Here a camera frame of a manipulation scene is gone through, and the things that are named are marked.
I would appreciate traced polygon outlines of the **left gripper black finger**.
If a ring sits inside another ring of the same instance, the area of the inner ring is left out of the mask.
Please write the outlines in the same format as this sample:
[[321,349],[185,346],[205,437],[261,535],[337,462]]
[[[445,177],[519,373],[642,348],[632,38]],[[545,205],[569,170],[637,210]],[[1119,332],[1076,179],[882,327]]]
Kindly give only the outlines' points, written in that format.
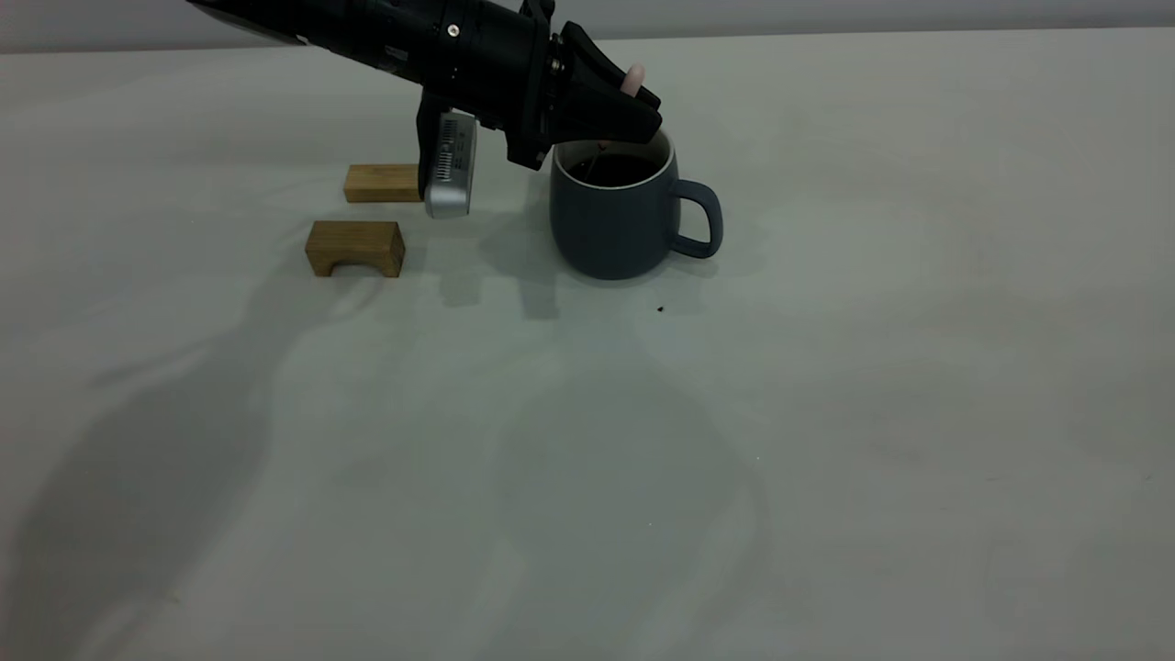
[[553,143],[604,141],[647,143],[662,127],[662,100],[646,89],[572,89],[553,106]]
[[560,41],[570,70],[571,104],[586,110],[630,110],[634,104],[649,110],[660,109],[662,100],[643,87],[646,75],[643,65],[631,65],[623,70],[576,22],[563,26]]

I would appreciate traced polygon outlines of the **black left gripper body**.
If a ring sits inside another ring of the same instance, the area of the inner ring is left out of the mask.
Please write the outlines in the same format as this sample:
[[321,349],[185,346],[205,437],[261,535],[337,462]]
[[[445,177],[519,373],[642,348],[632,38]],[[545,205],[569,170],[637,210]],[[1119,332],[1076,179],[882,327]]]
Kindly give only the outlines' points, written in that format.
[[551,140],[544,117],[553,1],[508,11],[491,1],[446,1],[424,60],[417,109],[419,163],[436,162],[441,115],[462,110],[506,139],[506,158],[540,169]]

